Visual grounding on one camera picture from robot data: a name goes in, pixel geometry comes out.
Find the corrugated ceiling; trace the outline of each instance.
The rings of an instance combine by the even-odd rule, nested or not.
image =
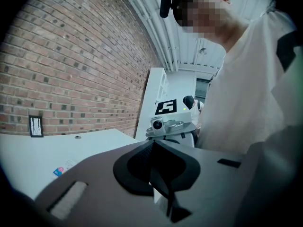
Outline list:
[[[166,18],[169,21],[163,21],[159,16],[160,0],[129,1],[146,26],[163,67],[167,71],[176,71],[176,65],[178,68],[191,68],[209,73],[215,72],[217,68],[221,67],[225,56],[224,49],[208,40],[195,38],[193,34],[182,32],[173,17],[172,10],[169,12],[169,17]],[[231,1],[233,9],[238,14],[247,20],[253,20],[265,11],[272,0]],[[205,53],[199,53],[201,48],[206,48]]]

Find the black slot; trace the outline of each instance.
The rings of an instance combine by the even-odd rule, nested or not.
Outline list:
[[[231,160],[228,160],[228,159],[220,159],[217,162],[220,163],[220,164],[235,167],[235,168],[239,168],[239,166],[241,165],[241,162],[239,162],[239,161],[231,161]]]

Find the man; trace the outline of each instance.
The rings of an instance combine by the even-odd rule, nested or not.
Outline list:
[[[202,112],[204,104],[196,99],[193,96],[186,96],[183,98],[183,103],[190,110],[192,123],[199,127],[199,117]]]
[[[289,16],[270,10],[246,23],[230,0],[176,0],[174,16],[187,31],[226,50],[203,108],[196,147],[246,153],[285,127],[284,114],[273,95],[290,66],[296,30]]]

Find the white cabinet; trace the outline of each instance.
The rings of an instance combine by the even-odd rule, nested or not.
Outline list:
[[[146,140],[146,130],[151,126],[150,116],[155,104],[167,96],[168,85],[165,70],[163,68],[151,68],[140,112],[136,140]]]

